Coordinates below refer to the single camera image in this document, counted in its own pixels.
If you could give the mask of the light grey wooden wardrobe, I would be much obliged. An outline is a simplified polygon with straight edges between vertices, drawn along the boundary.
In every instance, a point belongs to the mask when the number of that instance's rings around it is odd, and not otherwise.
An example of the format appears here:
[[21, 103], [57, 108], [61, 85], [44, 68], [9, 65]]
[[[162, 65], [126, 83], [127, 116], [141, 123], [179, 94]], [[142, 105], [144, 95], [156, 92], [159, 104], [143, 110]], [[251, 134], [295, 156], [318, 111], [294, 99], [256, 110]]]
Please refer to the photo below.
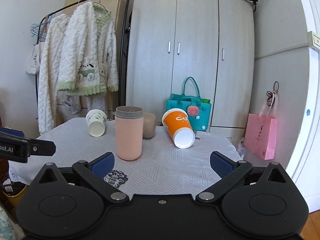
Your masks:
[[252, 93], [257, 0], [134, 0], [127, 105], [160, 121], [171, 94], [210, 100], [203, 129], [244, 135]]

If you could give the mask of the white door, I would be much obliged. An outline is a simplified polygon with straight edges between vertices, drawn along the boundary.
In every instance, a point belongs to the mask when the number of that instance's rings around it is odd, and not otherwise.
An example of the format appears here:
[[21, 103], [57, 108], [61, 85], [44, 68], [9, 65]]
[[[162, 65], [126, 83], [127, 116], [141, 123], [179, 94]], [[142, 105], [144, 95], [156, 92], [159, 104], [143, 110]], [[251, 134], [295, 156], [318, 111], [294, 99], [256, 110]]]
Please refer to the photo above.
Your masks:
[[303, 195], [309, 212], [319, 210], [319, 13], [316, 0], [301, 0], [306, 22], [306, 48], [308, 55], [308, 85], [302, 103], [303, 118], [295, 148], [286, 171]]

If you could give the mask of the pink paper gift bag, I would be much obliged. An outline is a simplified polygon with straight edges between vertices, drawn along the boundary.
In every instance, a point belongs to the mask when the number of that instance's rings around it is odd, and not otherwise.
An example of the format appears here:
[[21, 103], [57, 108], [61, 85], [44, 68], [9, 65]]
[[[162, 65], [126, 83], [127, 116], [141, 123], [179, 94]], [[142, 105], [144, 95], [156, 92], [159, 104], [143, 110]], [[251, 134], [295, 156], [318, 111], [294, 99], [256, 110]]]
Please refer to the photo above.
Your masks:
[[273, 107], [263, 105], [259, 114], [249, 113], [244, 146], [263, 160], [274, 158], [277, 143], [278, 95]]

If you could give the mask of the teal felt tote bag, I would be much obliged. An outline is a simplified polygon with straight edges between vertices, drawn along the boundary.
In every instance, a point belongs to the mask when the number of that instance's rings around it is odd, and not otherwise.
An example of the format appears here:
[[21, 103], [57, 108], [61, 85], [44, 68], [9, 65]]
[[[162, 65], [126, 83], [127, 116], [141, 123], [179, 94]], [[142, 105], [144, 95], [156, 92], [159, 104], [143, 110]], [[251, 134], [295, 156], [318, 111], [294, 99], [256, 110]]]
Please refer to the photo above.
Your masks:
[[[196, 96], [185, 94], [185, 88], [189, 80], [195, 86]], [[172, 93], [171, 97], [166, 101], [166, 111], [179, 108], [187, 113], [194, 131], [206, 131], [208, 129], [211, 107], [212, 104], [209, 99], [200, 97], [200, 89], [192, 76], [185, 79], [182, 94]]]

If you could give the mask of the beige tan cup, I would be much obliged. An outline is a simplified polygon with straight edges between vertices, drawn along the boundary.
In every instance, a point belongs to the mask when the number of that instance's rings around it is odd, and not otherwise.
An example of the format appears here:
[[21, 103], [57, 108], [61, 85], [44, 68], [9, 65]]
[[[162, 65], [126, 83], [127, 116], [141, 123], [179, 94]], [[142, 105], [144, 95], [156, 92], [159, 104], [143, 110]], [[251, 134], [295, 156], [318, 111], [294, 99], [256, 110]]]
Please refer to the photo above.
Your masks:
[[151, 139], [156, 133], [156, 116], [152, 113], [144, 113], [143, 138]]

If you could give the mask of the white fleece jacket green trim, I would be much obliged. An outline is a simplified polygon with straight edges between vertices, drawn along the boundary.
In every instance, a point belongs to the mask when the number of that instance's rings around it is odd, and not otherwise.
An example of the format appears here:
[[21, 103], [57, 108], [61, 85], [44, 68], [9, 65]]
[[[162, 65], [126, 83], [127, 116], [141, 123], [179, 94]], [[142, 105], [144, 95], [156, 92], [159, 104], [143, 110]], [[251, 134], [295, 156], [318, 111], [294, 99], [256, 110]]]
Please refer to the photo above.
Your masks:
[[92, 96], [118, 91], [117, 41], [110, 11], [87, 2], [76, 8], [65, 31], [57, 89]]

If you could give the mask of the white canvas tote bag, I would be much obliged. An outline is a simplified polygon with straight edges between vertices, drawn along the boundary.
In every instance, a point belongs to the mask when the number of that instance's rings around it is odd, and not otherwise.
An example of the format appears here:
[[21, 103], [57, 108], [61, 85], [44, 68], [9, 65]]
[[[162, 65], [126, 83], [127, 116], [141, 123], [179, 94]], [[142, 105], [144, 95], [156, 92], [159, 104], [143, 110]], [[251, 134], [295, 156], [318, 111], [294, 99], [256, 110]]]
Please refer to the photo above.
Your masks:
[[44, 42], [39, 42], [33, 47], [30, 59], [28, 61], [25, 72], [30, 75], [37, 75], [40, 71], [42, 51], [44, 48]]

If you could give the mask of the orange paper cup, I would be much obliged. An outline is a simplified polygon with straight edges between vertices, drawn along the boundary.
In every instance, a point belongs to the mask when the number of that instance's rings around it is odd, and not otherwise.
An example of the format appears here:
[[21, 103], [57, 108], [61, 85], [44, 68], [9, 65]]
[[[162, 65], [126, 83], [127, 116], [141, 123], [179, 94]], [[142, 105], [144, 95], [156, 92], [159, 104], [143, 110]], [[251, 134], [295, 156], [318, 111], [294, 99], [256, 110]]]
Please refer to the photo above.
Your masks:
[[186, 149], [194, 144], [195, 133], [184, 110], [173, 108], [166, 111], [162, 117], [162, 124], [177, 148]]

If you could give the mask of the white patterned tablecloth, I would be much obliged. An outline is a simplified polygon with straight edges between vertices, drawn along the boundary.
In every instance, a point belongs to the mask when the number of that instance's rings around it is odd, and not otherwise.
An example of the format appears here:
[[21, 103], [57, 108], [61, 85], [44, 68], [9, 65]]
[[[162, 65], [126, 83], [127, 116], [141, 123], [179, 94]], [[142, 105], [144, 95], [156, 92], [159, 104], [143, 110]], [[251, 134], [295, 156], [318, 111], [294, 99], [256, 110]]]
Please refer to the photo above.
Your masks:
[[9, 176], [14, 182], [29, 185], [45, 163], [70, 167], [79, 160], [93, 161], [112, 152], [115, 164], [104, 180], [131, 197], [133, 194], [197, 195], [220, 180], [211, 169], [210, 155], [217, 151], [233, 161], [240, 155], [231, 142], [208, 132], [197, 132], [189, 148], [178, 148], [167, 128], [156, 127], [155, 136], [140, 140], [142, 149], [134, 151], [134, 143], [118, 140], [116, 124], [108, 121], [100, 137], [89, 134], [85, 118], [74, 118], [40, 136], [53, 141], [52, 157], [31, 156], [26, 164], [9, 162]]

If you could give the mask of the white paper cup green leaves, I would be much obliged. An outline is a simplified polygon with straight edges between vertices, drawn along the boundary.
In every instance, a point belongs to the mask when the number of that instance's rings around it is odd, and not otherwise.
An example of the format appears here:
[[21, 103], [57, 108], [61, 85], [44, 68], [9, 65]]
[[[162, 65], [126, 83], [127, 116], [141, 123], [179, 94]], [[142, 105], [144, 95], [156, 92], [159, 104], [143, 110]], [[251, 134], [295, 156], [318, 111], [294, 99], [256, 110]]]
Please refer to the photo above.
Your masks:
[[86, 114], [86, 123], [89, 134], [100, 137], [105, 133], [107, 115], [99, 109], [92, 109]]

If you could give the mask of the pink tumbler with grey lid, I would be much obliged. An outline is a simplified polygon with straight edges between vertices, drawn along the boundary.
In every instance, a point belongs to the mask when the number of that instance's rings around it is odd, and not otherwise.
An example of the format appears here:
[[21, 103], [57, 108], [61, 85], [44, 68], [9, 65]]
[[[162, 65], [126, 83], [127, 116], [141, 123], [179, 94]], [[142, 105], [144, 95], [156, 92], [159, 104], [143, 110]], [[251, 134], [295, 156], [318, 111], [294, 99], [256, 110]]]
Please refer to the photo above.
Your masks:
[[138, 159], [142, 153], [143, 109], [136, 106], [119, 106], [113, 114], [117, 156], [127, 161]]

